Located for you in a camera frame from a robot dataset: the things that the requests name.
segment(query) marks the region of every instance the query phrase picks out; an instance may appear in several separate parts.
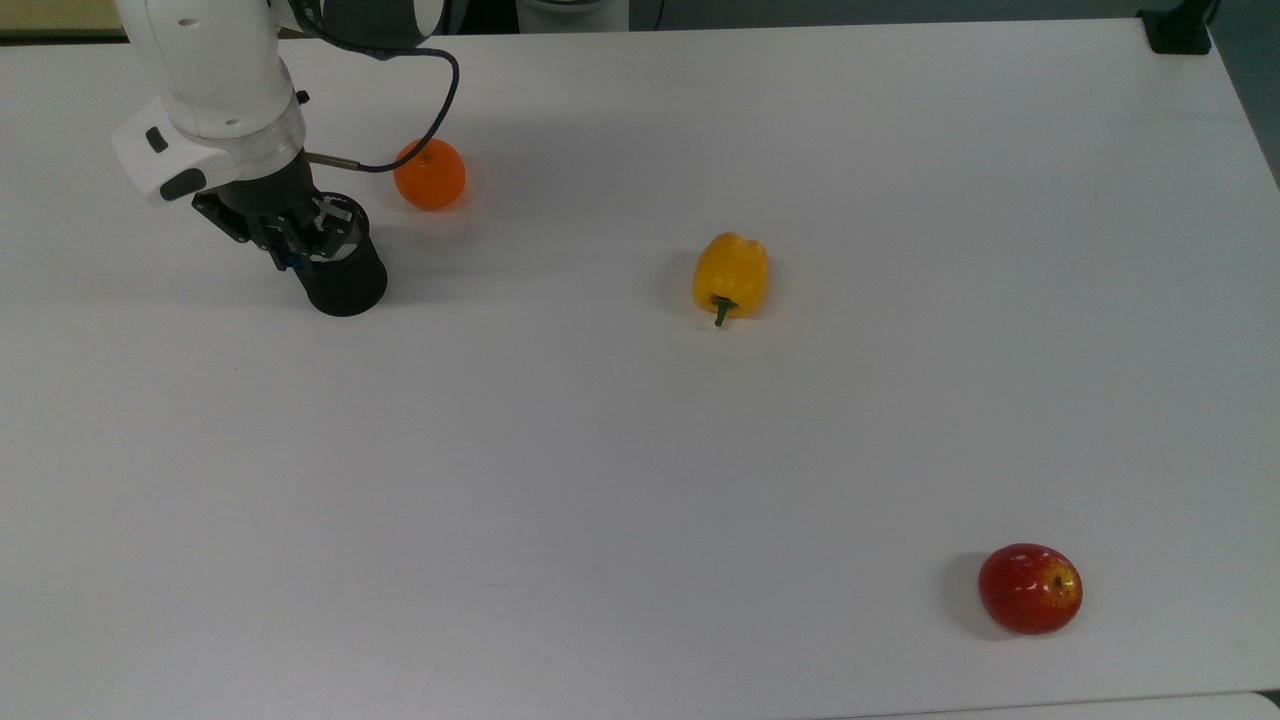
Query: black bracket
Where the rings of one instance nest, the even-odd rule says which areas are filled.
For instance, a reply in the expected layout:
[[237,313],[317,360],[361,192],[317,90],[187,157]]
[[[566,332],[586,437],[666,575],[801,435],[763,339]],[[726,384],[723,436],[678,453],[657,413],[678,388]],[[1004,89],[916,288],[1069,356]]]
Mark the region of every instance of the black bracket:
[[1183,0],[1172,10],[1140,10],[1147,42],[1158,55],[1208,55],[1213,42],[1208,38],[1204,13],[1215,0]]

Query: red apple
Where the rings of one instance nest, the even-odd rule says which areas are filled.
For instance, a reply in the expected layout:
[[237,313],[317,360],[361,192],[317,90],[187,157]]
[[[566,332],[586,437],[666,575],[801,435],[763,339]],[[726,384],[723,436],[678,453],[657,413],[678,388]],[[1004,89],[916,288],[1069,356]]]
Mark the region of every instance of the red apple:
[[1080,573],[1061,552],[1021,542],[992,552],[978,571],[978,593],[991,619],[1024,635],[1061,629],[1084,600]]

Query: pepper stem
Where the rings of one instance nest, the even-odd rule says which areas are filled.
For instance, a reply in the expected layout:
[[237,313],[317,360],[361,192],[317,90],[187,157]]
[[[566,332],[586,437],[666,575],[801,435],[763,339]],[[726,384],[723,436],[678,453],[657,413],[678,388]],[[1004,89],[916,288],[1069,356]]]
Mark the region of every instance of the pepper stem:
[[724,315],[727,315],[730,310],[737,307],[737,302],[733,302],[732,300],[727,297],[721,297],[718,295],[712,296],[712,305],[716,306],[717,328],[724,324]]

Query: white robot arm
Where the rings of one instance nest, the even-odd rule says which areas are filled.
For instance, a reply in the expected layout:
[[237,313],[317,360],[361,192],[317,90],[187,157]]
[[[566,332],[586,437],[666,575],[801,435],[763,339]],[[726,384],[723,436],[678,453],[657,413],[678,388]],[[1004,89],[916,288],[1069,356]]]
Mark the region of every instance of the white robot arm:
[[436,50],[408,49],[434,31],[443,0],[116,0],[116,9],[160,88],[111,136],[143,196],[155,204],[191,196],[234,240],[296,270],[324,313],[353,315],[378,302],[387,274],[364,210],[311,183],[302,111],[276,32],[311,31],[383,59],[445,56],[454,83],[430,136],[452,101],[457,64]]

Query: black cable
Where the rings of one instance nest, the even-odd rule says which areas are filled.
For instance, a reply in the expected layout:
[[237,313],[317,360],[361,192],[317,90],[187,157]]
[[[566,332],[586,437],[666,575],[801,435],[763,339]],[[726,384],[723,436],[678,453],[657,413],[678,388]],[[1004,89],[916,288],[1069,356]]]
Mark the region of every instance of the black cable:
[[444,115],[449,114],[449,108],[453,105],[453,96],[458,92],[458,79],[462,76],[461,68],[458,68],[458,60],[453,55],[445,53],[444,50],[438,50],[435,47],[370,47],[367,45],[358,45],[355,42],[347,42],[346,40],[339,40],[333,35],[325,32],[316,23],[316,14],[319,14],[319,8],[316,6],[316,0],[288,0],[289,9],[293,10],[294,18],[298,20],[298,27],[310,35],[324,40],[329,45],[338,47],[339,50],[347,50],[349,53],[360,53],[361,55],[369,55],[376,60],[390,60],[392,58],[403,56],[429,56],[429,58],[443,58],[448,60],[449,68],[453,69],[453,77],[449,81],[449,92],[444,96],[444,102],[440,105],[440,111],[435,115],[435,122],[426,131],[426,135],[417,141],[417,145],[412,150],[404,154],[403,158],[387,163],[385,165],[366,165],[360,163],[356,165],[356,170],[362,173],[389,173],[401,165],[404,165],[410,160],[417,156],[419,152],[426,147],[426,143],[431,141],[435,136],[435,131],[440,129],[440,123],[444,122]]

